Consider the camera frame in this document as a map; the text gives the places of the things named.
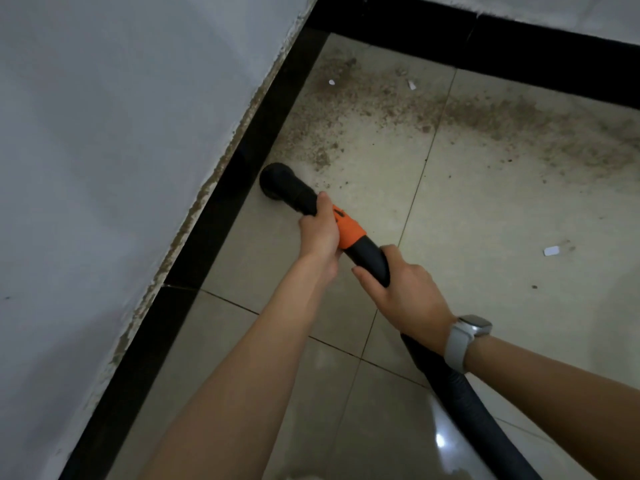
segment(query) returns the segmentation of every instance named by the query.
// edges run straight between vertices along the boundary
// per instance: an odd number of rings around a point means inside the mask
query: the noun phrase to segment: debris
[[[545,256],[555,256],[556,254],[560,254],[559,246],[551,246],[545,249]]]

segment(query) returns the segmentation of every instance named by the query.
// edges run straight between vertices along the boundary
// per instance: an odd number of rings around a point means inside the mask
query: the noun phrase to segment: forearm
[[[318,263],[297,261],[170,427],[144,479],[262,476],[323,291]]]
[[[640,391],[491,336],[465,366],[597,478],[640,478]]]

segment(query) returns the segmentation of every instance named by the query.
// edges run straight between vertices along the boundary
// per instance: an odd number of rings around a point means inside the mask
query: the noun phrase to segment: black tile border
[[[111,468],[328,32],[640,109],[640,47],[423,0],[318,0],[70,455],[61,480]]]

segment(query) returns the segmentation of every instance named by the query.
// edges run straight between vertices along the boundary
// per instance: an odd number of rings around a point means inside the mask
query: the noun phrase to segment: watch strap
[[[464,374],[465,371],[465,355],[467,348],[473,342],[473,335],[465,330],[461,330],[455,324],[451,327],[447,346],[444,350],[444,362],[447,363],[454,371]]]

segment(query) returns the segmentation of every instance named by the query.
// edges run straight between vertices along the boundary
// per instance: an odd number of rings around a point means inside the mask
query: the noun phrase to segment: orange handle slot
[[[340,231],[340,242],[338,242],[340,249],[345,250],[352,247],[359,238],[367,235],[360,224],[335,205],[333,206],[333,217],[335,217],[335,223],[338,224],[338,231]]]

